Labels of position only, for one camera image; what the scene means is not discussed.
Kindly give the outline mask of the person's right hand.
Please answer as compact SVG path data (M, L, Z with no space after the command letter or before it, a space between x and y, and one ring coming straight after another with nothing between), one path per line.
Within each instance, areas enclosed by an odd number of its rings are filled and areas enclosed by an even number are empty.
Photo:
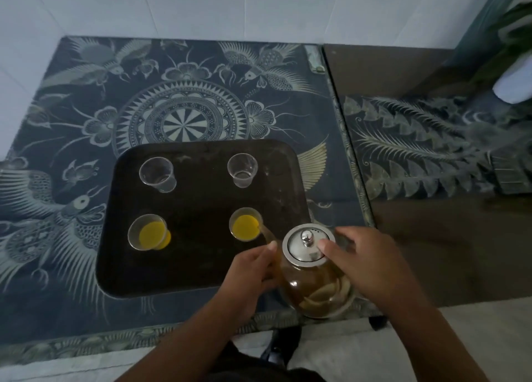
M339 226L336 232L351 241L344 249L354 253L352 270L345 275L380 311L394 300L426 298L389 235L367 226Z

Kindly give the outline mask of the person's dark trousers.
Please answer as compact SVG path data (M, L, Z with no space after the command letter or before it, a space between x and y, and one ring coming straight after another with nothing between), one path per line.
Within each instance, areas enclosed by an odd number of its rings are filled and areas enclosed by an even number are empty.
M304 368L287 370L266 360L240 352L226 344L201 382L326 382L317 372Z

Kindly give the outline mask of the blue bird patterned tablecloth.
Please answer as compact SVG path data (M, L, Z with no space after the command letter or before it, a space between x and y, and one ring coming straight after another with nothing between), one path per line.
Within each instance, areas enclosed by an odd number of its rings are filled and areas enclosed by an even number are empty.
M0 162L0 367L154 345L214 294L99 288L112 173L132 147L282 141L311 221L374 225L323 56L296 43L62 38Z

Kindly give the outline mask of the person's left forearm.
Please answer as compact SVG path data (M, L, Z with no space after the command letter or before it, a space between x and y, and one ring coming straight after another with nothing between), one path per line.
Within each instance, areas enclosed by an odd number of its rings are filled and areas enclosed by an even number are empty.
M116 382L199 382L254 310L213 300Z

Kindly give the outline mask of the clear cup with orange liquid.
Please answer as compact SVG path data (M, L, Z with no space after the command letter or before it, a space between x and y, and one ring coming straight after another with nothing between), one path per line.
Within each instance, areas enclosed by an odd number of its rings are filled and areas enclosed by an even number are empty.
M137 217L127 233L129 245L137 251L158 251L171 241L171 232L165 219L156 214Z
M250 242L261 234L262 215L254 208L242 207L233 212L229 219L232 236L241 242Z

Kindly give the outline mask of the grey feather patterned cloth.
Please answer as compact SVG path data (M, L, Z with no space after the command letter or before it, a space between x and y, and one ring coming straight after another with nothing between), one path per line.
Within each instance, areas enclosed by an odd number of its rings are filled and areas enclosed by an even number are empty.
M532 194L532 101L490 109L466 96L344 96L369 199Z

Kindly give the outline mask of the steel teapot lid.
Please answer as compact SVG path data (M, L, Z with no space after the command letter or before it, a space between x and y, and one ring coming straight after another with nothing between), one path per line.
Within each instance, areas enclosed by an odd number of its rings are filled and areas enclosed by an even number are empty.
M336 242L333 232L323 225L298 225L283 238L283 254L289 263L300 268L322 266L328 259L318 248L317 242L320 240Z

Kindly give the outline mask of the person's right forearm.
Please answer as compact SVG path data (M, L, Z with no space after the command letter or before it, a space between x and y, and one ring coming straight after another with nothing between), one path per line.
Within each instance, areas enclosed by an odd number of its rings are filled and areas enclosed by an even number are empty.
M442 313L423 296L382 310L401 340L416 382L490 382Z

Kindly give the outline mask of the empty clear plastic cup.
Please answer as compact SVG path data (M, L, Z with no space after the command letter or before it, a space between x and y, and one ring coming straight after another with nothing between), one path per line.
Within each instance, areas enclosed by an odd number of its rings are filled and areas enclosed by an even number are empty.
M256 176L258 163L255 157L242 152L229 159L227 170L234 184L238 188L244 189L250 186Z
M139 178L143 184L162 193L169 193L176 187L173 164L164 157L146 160L139 169Z

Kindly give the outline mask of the glass teapot with tea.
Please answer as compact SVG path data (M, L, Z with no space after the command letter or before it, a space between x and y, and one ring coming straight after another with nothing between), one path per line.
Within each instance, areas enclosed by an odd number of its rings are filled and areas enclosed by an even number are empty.
M347 310L358 297L345 273L329 259L322 266L300 268L285 258L283 240L262 225L267 243L277 241L274 274L285 302L303 316L312 319L335 317Z

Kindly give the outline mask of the person's left hand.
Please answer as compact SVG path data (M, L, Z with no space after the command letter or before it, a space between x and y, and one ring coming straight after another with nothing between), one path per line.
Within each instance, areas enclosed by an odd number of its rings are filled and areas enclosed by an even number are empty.
M275 261L271 265L253 265L246 260L246 251L235 256L214 297L216 309L228 313L236 327L251 319L262 294L278 286Z

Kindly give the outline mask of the black rectangular tray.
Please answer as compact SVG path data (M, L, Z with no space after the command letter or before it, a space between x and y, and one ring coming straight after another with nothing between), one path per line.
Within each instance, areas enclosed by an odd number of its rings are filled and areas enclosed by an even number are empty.
M244 189L227 170L229 159L242 152L258 163ZM153 157L173 164L173 191L162 193L141 182L139 169ZM230 233L229 219L242 207L256 209L278 239L311 221L297 155L289 144L260 139L130 148L114 166L96 260L98 286L115 298L219 286L236 254L264 243L262 237L244 243ZM129 245L128 229L144 214L165 219L171 241L164 249L137 251Z

